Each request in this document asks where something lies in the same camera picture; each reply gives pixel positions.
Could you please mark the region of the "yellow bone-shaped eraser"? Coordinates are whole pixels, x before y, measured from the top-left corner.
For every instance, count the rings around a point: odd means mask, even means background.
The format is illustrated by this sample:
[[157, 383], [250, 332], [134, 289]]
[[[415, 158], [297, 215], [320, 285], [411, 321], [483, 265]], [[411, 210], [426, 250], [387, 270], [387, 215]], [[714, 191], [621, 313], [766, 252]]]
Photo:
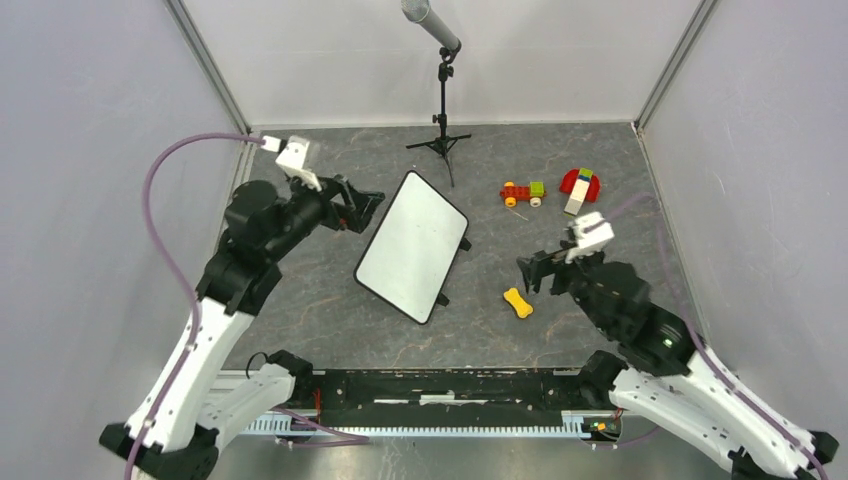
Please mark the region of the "yellow bone-shaped eraser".
[[526, 319], [534, 313], [533, 306], [522, 297], [520, 291], [516, 287], [506, 290], [502, 297], [512, 308], [517, 318]]

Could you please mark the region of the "white whiteboard with red writing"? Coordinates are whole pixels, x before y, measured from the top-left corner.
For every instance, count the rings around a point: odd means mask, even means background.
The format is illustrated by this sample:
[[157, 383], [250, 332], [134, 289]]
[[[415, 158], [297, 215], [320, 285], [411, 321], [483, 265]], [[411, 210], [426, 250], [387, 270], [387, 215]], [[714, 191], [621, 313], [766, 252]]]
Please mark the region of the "white whiteboard with red writing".
[[404, 175], [353, 273], [357, 284], [419, 325], [429, 322], [461, 251], [469, 219], [418, 172]]

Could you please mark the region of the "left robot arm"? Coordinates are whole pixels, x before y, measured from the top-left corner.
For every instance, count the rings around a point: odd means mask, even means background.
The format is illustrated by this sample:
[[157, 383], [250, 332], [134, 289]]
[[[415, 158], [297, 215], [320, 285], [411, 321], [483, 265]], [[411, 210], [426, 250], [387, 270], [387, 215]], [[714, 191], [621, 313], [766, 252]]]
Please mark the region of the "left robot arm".
[[232, 195], [226, 229], [190, 291], [190, 317], [148, 397], [123, 423], [107, 425], [99, 443], [154, 479], [206, 479], [223, 449], [253, 421], [314, 394], [309, 362], [287, 352], [215, 403], [208, 403], [224, 361], [282, 278], [279, 262], [317, 227], [362, 233], [382, 192], [360, 191], [343, 176], [315, 188], [289, 182], [284, 198], [267, 181], [249, 181]]

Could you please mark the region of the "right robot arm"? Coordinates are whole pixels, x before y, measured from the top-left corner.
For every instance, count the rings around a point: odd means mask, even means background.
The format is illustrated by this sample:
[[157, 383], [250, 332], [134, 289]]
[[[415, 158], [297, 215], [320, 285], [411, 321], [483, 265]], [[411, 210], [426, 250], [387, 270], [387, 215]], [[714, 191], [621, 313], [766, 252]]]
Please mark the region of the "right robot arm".
[[798, 427], [759, 399], [679, 316], [654, 304], [635, 268], [594, 253], [572, 262], [566, 251], [516, 261], [528, 291], [552, 277], [616, 354], [597, 351], [578, 375], [591, 408], [629, 410], [710, 458], [733, 479], [823, 479], [839, 448], [824, 431]]

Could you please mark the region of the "red toy block car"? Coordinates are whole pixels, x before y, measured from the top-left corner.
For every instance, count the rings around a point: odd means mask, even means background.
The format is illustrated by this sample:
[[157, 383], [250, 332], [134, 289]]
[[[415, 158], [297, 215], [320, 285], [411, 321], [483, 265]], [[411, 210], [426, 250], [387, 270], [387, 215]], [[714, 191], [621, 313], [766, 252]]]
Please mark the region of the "red toy block car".
[[499, 191], [499, 195], [507, 208], [514, 208], [520, 202], [526, 202], [532, 208], [538, 208], [542, 205], [547, 191], [542, 182], [530, 182], [525, 186], [506, 182]]

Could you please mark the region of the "red white toy block figure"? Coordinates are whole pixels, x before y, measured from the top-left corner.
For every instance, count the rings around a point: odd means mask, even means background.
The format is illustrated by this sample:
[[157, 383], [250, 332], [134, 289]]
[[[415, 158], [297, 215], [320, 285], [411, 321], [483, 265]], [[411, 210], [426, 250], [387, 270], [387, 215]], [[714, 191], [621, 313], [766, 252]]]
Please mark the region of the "red white toy block figure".
[[591, 169], [575, 168], [563, 176], [559, 191], [568, 196], [563, 213], [577, 216], [584, 203], [595, 203], [597, 201], [601, 191], [601, 182]]

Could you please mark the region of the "black microphone tripod stand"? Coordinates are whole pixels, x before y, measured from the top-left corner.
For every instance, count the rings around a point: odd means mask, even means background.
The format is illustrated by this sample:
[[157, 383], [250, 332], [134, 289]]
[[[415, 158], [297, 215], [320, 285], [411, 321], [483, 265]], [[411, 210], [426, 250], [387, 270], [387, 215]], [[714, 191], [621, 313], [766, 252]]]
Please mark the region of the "black microphone tripod stand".
[[455, 186], [455, 178], [453, 174], [452, 163], [449, 158], [449, 153], [457, 142], [459, 142], [460, 140], [467, 140], [472, 137], [471, 134], [464, 134], [458, 136], [451, 136], [448, 134], [448, 115], [446, 111], [446, 84], [448, 80], [454, 75], [453, 62], [456, 59], [460, 47], [461, 45], [458, 45], [458, 47], [454, 50], [448, 49], [447, 47], [441, 47], [439, 49], [441, 61], [438, 66], [437, 78], [440, 85], [440, 111], [432, 116], [432, 122], [436, 124], [439, 128], [439, 135], [430, 141], [408, 144], [405, 146], [407, 150], [417, 148], [428, 148], [438, 154], [446, 165], [451, 187]]

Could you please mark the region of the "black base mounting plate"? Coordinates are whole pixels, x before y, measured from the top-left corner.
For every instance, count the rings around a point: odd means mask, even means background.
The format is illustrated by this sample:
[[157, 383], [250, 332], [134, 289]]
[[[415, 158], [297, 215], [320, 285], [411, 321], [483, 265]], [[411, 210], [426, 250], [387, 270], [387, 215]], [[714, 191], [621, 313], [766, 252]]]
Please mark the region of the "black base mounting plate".
[[327, 369], [286, 401], [329, 427], [553, 427], [564, 412], [614, 411], [575, 369]]

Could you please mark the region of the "grey microphone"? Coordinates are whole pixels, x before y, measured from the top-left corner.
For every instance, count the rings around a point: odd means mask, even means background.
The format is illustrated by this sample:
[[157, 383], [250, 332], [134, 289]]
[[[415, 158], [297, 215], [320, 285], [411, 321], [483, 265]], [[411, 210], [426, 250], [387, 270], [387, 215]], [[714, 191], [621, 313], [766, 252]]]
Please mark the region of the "grey microphone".
[[429, 0], [401, 0], [401, 10], [405, 18], [420, 26], [443, 48], [455, 53], [461, 48], [461, 41], [433, 10]]

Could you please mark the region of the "aluminium frame rail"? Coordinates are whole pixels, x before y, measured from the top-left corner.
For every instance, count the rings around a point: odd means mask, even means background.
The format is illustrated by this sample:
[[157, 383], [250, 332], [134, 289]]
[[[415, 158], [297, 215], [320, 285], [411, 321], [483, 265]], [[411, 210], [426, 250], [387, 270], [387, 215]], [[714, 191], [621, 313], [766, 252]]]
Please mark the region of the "aluminium frame rail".
[[618, 427], [612, 412], [564, 412], [553, 427], [329, 427], [320, 424], [316, 412], [286, 407], [296, 384], [313, 372], [292, 377], [278, 365], [268, 364], [236, 383], [225, 396], [201, 403], [200, 415], [188, 430], [191, 445], [223, 448], [240, 434], [306, 437], [334, 434], [355, 441], [359, 437], [565, 437], [605, 439]]

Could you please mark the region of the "right corner aluminium post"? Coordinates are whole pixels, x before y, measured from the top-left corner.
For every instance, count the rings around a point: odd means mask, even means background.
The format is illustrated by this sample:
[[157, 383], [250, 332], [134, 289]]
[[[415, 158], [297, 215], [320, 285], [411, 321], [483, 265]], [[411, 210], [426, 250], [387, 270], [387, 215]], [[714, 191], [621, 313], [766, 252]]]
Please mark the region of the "right corner aluminium post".
[[691, 49], [696, 44], [703, 29], [707, 25], [714, 10], [719, 5], [718, 0], [700, 0], [678, 39], [671, 55], [660, 72], [639, 114], [632, 122], [638, 136], [642, 136], [647, 124], [657, 111], [659, 104], [683, 66]]

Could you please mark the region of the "corner aluminium post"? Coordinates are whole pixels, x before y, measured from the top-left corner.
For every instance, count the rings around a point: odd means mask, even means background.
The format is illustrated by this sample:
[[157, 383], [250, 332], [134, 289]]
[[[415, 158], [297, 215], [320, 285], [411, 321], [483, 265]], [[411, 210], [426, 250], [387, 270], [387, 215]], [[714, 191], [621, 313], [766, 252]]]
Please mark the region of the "corner aluminium post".
[[250, 123], [238, 106], [235, 96], [227, 85], [217, 62], [213, 58], [211, 50], [204, 41], [185, 2], [181, 0], [164, 0], [163, 3], [233, 126], [240, 133], [251, 133], [252, 127]]
[[703, 29], [707, 25], [714, 10], [719, 5], [718, 0], [700, 0], [678, 39], [671, 55], [660, 72], [639, 114], [632, 122], [638, 136], [642, 136], [647, 124], [657, 111], [659, 104], [683, 66], [691, 49], [696, 44]]

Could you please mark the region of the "left corner aluminium post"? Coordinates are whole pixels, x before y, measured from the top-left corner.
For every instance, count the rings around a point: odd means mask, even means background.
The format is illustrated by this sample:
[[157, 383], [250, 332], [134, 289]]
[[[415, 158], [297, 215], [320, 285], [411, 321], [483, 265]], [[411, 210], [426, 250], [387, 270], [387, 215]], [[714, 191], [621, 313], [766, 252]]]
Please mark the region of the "left corner aluminium post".
[[233, 126], [240, 133], [251, 133], [252, 127], [250, 123], [238, 106], [235, 96], [227, 85], [217, 62], [213, 58], [211, 50], [204, 41], [185, 2], [181, 0], [164, 0], [163, 3]]

